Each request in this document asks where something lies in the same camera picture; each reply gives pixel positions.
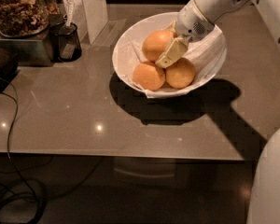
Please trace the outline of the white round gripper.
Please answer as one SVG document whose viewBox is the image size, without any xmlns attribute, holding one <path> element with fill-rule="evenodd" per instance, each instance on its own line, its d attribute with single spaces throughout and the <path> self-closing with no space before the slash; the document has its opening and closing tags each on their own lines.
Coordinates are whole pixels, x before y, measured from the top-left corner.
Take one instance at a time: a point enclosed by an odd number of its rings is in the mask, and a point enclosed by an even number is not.
<svg viewBox="0 0 280 224">
<path fill-rule="evenodd" d="M 172 21 L 166 27 L 174 36 L 178 34 L 181 37 L 176 37 L 170 42 L 155 64 L 160 68 L 171 66 L 188 51 L 188 42 L 196 42 L 204 39 L 214 28 L 215 25 L 202 14 L 195 1 L 190 0 L 178 12 L 176 21 Z"/>
</svg>

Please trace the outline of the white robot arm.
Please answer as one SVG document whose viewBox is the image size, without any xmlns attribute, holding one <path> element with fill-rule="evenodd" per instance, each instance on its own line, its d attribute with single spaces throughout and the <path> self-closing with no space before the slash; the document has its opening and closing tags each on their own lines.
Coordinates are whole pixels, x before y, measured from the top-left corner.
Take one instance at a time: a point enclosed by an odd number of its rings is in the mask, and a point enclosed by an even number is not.
<svg viewBox="0 0 280 224">
<path fill-rule="evenodd" d="M 204 39 L 222 16 L 253 4 L 280 48 L 280 0 L 190 0 L 170 28 L 177 34 L 156 65 L 167 68 L 190 42 Z M 280 224 L 280 128 L 261 152 L 251 190 L 246 224 Z"/>
</svg>

